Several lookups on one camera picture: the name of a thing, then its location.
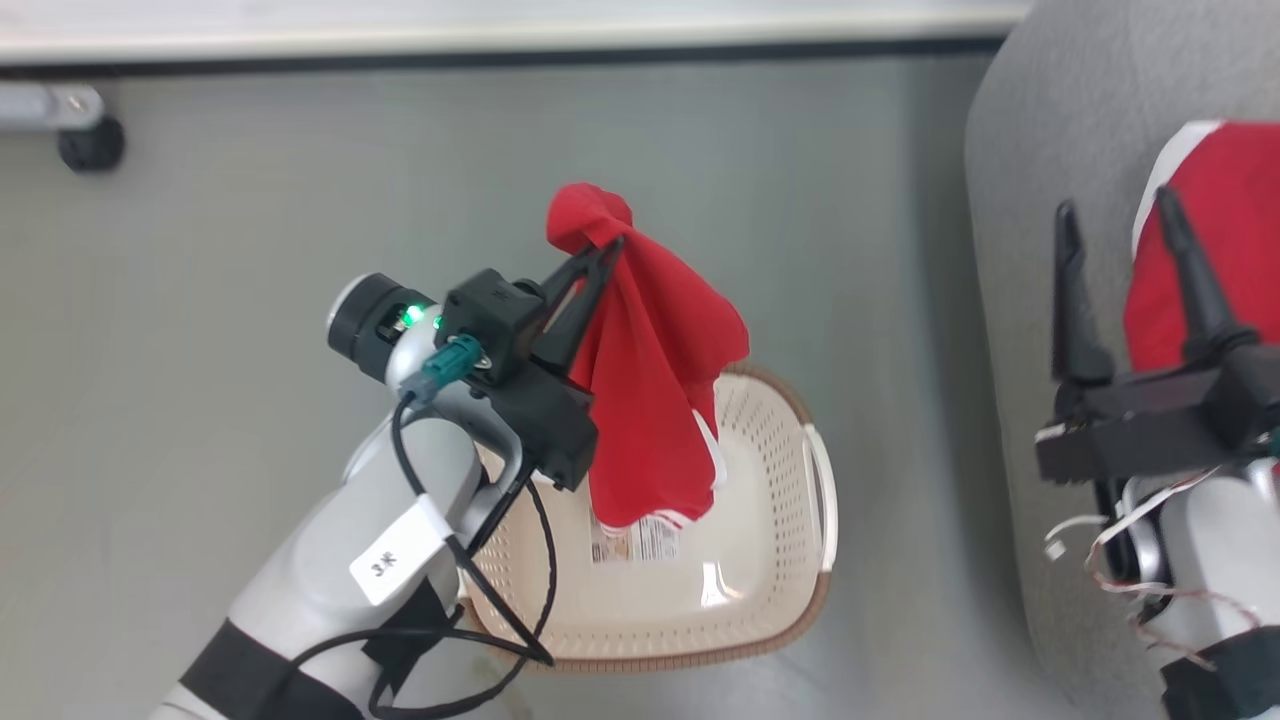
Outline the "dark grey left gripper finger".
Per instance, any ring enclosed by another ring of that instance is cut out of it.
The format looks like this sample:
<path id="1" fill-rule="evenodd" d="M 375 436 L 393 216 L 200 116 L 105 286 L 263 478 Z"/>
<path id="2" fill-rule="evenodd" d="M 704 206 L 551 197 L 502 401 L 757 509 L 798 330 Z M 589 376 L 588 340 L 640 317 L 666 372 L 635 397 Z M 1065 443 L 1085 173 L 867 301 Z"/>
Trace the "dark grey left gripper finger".
<path id="1" fill-rule="evenodd" d="M 603 247 L 588 243 L 541 284 L 545 301 L 564 301 L 572 292 L 575 297 L 598 301 L 622 258 L 625 243 L 625 237 L 616 237 Z"/>
<path id="2" fill-rule="evenodd" d="M 573 365 L 605 290 L 598 301 L 575 297 L 575 292 L 564 301 L 545 301 L 547 323 L 532 346 L 532 357 L 538 365 L 545 369 L 570 369 Z"/>

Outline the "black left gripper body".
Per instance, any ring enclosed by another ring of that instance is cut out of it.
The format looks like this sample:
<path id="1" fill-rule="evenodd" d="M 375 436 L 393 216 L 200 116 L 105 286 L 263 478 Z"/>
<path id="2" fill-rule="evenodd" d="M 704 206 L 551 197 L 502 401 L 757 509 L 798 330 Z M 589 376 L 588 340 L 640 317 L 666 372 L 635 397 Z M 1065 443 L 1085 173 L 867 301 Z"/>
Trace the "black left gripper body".
<path id="1" fill-rule="evenodd" d="M 442 331 L 447 340 L 468 336 L 480 343 L 483 361 L 468 384 L 490 400 L 531 466 L 557 489 L 575 492 L 593 464 L 599 433 L 590 418 L 591 396 L 570 379 L 570 369 L 534 361 L 532 346 L 548 318 L 541 284 L 481 270 L 445 296 Z"/>

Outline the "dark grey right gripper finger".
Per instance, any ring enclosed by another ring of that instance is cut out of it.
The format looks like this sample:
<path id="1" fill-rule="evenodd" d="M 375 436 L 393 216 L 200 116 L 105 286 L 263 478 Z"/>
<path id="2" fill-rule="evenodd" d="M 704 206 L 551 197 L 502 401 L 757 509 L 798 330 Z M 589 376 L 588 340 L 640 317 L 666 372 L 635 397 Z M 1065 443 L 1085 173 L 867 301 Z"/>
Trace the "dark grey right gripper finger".
<path id="1" fill-rule="evenodd" d="M 1076 206 L 1066 200 L 1053 219 L 1053 378 L 1064 386 L 1106 386 L 1115 364 L 1100 342 L 1084 269 Z"/>
<path id="2" fill-rule="evenodd" d="M 1216 365 L 1239 347 L 1260 343 L 1256 328 L 1240 323 L 1231 309 L 1208 255 L 1174 188 L 1161 184 L 1155 206 L 1164 245 L 1178 274 L 1187 337 L 1181 356 L 1187 365 Z"/>

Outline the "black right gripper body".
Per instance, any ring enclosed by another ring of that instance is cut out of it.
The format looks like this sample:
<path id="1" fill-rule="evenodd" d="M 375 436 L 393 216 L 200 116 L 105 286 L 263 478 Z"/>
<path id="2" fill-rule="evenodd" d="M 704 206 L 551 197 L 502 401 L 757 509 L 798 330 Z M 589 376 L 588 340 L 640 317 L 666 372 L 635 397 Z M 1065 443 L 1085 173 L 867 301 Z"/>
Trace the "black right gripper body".
<path id="1" fill-rule="evenodd" d="M 1202 368 L 1085 379 L 1059 345 L 1053 416 L 1036 434 L 1043 480 L 1165 477 L 1276 454 L 1277 346 L 1235 347 Z"/>

